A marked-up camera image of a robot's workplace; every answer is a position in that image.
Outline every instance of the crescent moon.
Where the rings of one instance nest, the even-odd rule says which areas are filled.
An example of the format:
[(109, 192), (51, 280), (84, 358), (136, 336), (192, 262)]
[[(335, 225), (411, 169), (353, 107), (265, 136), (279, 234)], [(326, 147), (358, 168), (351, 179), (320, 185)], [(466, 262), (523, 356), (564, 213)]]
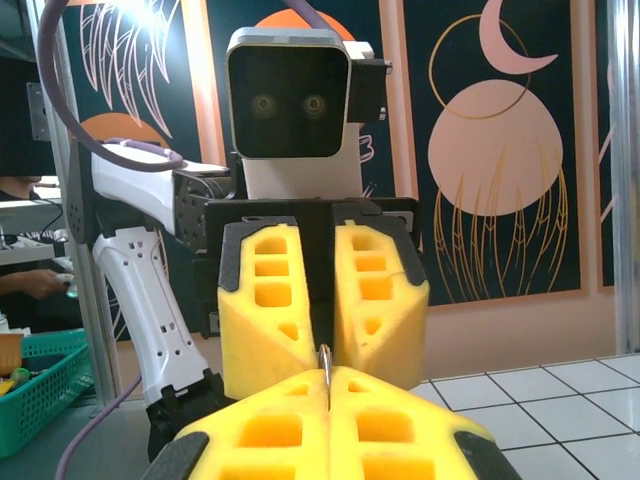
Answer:
[(493, 68), (509, 75), (524, 75), (543, 69), (558, 55), (529, 58), (515, 52), (500, 29), (500, 9), (503, 0), (488, 0), (480, 15), (480, 45)]

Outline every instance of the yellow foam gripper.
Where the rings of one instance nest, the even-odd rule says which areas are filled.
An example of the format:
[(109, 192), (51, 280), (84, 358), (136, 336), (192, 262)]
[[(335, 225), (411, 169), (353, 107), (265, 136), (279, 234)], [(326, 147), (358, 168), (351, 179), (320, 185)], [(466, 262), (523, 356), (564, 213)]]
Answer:
[(424, 379), (429, 284), (402, 220), (384, 222), (336, 226), (334, 361), (409, 390)]
[(316, 368), (294, 218), (225, 226), (218, 287), (225, 395), (242, 399)]
[[(310, 370), (185, 428), (189, 480), (477, 480), (518, 475), (480, 425), (348, 367)], [(464, 433), (475, 443), (464, 443)]]

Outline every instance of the white tile floor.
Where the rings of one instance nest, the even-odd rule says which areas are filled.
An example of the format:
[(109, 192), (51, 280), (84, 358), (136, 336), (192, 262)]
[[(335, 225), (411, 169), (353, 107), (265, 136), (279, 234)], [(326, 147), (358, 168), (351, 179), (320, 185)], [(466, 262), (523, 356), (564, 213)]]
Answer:
[(433, 380), (412, 392), (487, 428), (523, 480), (640, 478), (640, 354)]

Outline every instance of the basket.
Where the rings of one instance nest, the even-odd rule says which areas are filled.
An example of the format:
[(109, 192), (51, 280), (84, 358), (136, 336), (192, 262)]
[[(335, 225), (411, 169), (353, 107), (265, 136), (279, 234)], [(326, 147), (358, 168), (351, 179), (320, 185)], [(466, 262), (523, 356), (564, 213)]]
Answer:
[(23, 358), (56, 353), (66, 357), (15, 392), (0, 397), (0, 459), (18, 452), (93, 385), (83, 329), (22, 340)]

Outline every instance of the robot eye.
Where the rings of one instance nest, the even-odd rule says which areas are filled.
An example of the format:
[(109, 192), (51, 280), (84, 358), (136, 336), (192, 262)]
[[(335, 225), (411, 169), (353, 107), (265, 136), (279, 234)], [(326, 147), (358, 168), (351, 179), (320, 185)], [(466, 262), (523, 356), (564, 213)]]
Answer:
[(302, 108), (309, 118), (317, 120), (326, 113), (327, 104), (320, 95), (309, 95), (305, 98)]
[(259, 118), (272, 117), (276, 113), (276, 101), (271, 95), (256, 95), (253, 99), (253, 113)]

